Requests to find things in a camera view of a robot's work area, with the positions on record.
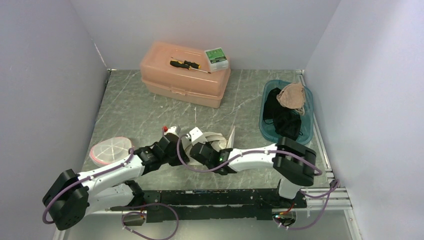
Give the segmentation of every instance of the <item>white wall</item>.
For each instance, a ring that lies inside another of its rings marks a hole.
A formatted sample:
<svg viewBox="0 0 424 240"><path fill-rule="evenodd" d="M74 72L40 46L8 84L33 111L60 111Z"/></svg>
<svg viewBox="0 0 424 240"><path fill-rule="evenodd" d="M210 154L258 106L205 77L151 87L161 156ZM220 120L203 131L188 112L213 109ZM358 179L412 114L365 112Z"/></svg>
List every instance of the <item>white wall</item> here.
<svg viewBox="0 0 424 240"><path fill-rule="evenodd" d="M306 67L366 240L424 239L424 2L342 0Z"/></svg>
<svg viewBox="0 0 424 240"><path fill-rule="evenodd" d="M42 197L81 170L107 71L68 0L1 1L0 22L0 239L50 240Z"/></svg>
<svg viewBox="0 0 424 240"><path fill-rule="evenodd" d="M340 0L71 0L108 68L153 41L222 47L236 69L304 69Z"/></svg>

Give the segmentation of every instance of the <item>black cloth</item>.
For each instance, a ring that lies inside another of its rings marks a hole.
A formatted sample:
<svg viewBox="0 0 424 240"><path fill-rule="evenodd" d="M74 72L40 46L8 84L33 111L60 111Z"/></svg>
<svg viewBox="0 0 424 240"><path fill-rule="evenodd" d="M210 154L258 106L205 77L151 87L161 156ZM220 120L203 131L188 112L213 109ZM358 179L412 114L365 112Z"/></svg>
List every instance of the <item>black cloth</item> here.
<svg viewBox="0 0 424 240"><path fill-rule="evenodd" d="M277 95L281 89L276 87L272 89L266 98L263 106L263 121L266 124L273 124L275 132L282 137L288 137L296 140L301 135L301 116L293 109L283 107L277 100Z"/></svg>

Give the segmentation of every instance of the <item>black screwdriver handle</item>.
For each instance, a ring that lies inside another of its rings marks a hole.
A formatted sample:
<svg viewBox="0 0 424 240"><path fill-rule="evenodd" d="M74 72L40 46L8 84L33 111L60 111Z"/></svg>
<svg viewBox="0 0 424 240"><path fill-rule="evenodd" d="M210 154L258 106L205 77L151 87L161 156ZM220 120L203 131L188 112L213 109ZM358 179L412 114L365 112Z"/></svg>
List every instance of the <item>black screwdriver handle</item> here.
<svg viewBox="0 0 424 240"><path fill-rule="evenodd" d="M169 64L171 64L171 66L176 67L176 68L183 68L183 69L190 69L190 66L187 64L184 64L180 61L176 61L176 60L171 60L169 62Z"/></svg>
<svg viewBox="0 0 424 240"><path fill-rule="evenodd" d="M189 66L191 66L194 69L200 69L200 65L195 63L195 62L191 62L191 61L184 61L184 64L187 64Z"/></svg>

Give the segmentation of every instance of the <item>screwdriver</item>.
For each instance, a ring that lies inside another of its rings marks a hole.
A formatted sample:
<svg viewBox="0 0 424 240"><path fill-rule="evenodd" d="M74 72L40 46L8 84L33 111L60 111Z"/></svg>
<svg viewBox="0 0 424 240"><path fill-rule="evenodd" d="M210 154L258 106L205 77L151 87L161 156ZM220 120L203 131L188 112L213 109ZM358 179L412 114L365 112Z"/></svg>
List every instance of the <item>screwdriver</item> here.
<svg viewBox="0 0 424 240"><path fill-rule="evenodd" d="M186 61L186 60L184 60L184 61L178 60L178 59L174 58L173 56L171 58L177 60L178 62L184 62L184 64L187 64L194 69L200 69L200 64L197 64L195 62Z"/></svg>
<svg viewBox="0 0 424 240"><path fill-rule="evenodd" d="M208 73L208 74L211 73L210 71L203 71L203 70L200 70L200 69L197 69L197 68L193 68L193 67L191 67L187 64L184 64L181 61L177 61L177 60L171 60L169 62L169 64L173 67L176 67L176 68L183 68L183 69L188 69L188 70L193 69L193 70L201 71L201 72Z"/></svg>

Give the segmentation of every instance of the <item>round plastic container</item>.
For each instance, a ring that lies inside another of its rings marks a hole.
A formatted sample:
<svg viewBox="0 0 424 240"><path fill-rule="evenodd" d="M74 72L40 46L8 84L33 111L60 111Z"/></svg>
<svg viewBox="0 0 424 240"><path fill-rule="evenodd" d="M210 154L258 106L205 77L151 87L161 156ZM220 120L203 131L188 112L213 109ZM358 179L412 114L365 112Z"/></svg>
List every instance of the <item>round plastic container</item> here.
<svg viewBox="0 0 424 240"><path fill-rule="evenodd" d="M263 120L265 101L267 100L268 94L271 92L271 90L275 88L283 89L289 84L291 84L291 82L276 79L267 82L265 84L265 87L263 88L262 104L260 106L259 116L259 129L262 133L262 136L266 140L274 143L277 143L278 139L281 138L281 136L276 133L274 124L266 124ZM303 116L300 116L300 119L302 120L300 131L303 135L299 135L296 140L296 142L303 145L309 143L314 134L314 98L312 96L312 92L306 86L304 87L304 89L306 102L303 107L305 110L305 114Z"/></svg>
<svg viewBox="0 0 424 240"><path fill-rule="evenodd" d="M127 157L132 146L131 140L126 137L113 137L94 145L89 156L95 165L104 167Z"/></svg>

